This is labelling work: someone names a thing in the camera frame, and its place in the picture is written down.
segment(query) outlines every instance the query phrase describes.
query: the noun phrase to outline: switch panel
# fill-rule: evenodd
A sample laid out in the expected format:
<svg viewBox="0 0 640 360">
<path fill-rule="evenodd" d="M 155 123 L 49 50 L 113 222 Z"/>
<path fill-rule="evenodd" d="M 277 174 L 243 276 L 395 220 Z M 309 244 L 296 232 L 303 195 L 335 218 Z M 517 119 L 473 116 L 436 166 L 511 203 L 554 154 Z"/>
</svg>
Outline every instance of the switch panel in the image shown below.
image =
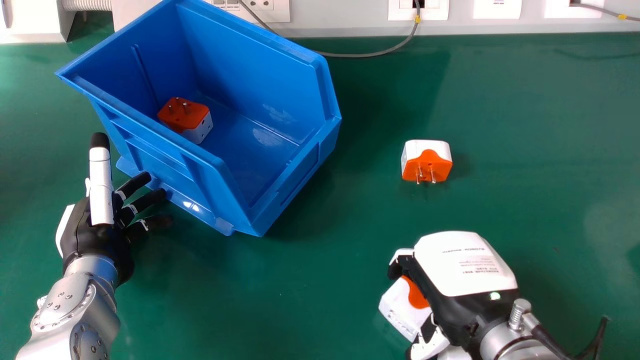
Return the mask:
<svg viewBox="0 0 640 360">
<path fill-rule="evenodd" d="M 249 22 L 257 21 L 240 5 L 241 0 L 204 0 Z M 290 22 L 289 0 L 242 0 L 264 22 Z"/>
<path fill-rule="evenodd" d="M 522 0 L 474 0 L 474 19 L 519 19 Z"/>
<path fill-rule="evenodd" d="M 417 13 L 414 0 L 388 0 L 389 21 L 407 21 L 415 19 Z M 449 18 L 449 0 L 423 0 L 420 8 L 422 20 L 447 20 Z"/>
<path fill-rule="evenodd" d="M 604 7 L 604 0 L 582 0 L 581 3 L 599 8 Z M 602 17 L 602 12 L 569 6 L 569 0 L 545 1 L 546 19 L 597 19 L 600 17 Z"/>
</svg>

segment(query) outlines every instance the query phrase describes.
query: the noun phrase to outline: metal knob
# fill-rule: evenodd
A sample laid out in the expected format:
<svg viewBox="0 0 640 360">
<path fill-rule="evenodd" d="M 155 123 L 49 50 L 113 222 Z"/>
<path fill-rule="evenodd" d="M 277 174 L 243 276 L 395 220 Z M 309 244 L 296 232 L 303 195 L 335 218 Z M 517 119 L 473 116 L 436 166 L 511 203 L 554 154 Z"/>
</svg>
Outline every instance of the metal knob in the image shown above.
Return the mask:
<svg viewBox="0 0 640 360">
<path fill-rule="evenodd" d="M 522 315 L 531 311 L 531 303 L 525 299 L 516 299 L 513 302 L 511 316 L 509 316 L 509 328 L 513 331 L 522 330 Z"/>
</svg>

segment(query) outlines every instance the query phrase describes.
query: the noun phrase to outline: blue plastic bin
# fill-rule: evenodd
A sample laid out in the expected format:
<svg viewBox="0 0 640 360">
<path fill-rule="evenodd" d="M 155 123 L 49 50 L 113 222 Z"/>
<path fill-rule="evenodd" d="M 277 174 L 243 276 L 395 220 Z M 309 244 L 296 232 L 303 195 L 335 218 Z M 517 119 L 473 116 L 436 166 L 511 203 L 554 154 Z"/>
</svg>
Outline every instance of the blue plastic bin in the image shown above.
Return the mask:
<svg viewBox="0 0 640 360">
<path fill-rule="evenodd" d="M 340 126 L 326 60 L 202 0 L 149 10 L 56 73 L 85 94 L 129 176 L 223 234 L 262 236 L 333 151 Z M 209 107 L 196 145 L 160 123 L 174 96 Z"/>
</svg>

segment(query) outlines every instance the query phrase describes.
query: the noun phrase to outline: green table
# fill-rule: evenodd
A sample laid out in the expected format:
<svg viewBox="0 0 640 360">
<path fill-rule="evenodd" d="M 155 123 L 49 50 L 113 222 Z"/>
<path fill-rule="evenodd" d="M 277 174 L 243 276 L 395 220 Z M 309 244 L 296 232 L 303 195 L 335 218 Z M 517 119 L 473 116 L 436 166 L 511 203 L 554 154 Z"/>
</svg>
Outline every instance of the green table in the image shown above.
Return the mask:
<svg viewBox="0 0 640 360">
<path fill-rule="evenodd" d="M 0 357 L 29 338 L 61 275 L 54 234 L 84 194 L 89 102 L 53 72 L 113 28 L 0 47 Z M 396 38 L 302 40 L 367 51 Z M 640 350 L 640 34 L 422 37 L 330 60 L 344 117 L 335 152 L 265 238 L 222 236 L 175 206 L 118 289 L 112 359 L 403 359 L 378 314 L 397 248 L 477 231 L 569 350 L 611 317 L 603 359 Z M 446 183 L 400 178 L 403 143 L 450 143 Z M 119 184 L 125 176 L 114 171 Z"/>
</svg>

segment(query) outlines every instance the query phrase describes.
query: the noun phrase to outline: white wall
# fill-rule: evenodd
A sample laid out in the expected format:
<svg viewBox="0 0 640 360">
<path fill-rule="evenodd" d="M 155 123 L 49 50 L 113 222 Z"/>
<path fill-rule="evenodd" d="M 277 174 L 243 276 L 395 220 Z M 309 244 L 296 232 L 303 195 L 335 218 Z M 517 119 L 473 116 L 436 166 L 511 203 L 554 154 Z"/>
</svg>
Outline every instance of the white wall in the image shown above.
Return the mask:
<svg viewBox="0 0 640 360">
<path fill-rule="evenodd" d="M 116 29 L 159 0 L 112 0 Z M 291 22 L 274 24 L 285 37 L 352 37 L 406 35 L 412 22 L 388 21 L 388 0 L 291 0 Z M 449 20 L 423 21 L 419 35 L 495 33 L 573 33 L 588 31 L 640 31 L 640 22 L 602 15 L 600 19 L 544 19 L 545 0 L 523 0 L 519 20 L 474 20 L 473 0 L 450 0 Z M 118 3 L 135 4 L 127 14 Z M 615 12 L 640 17 L 638 0 L 605 0 Z"/>
</svg>

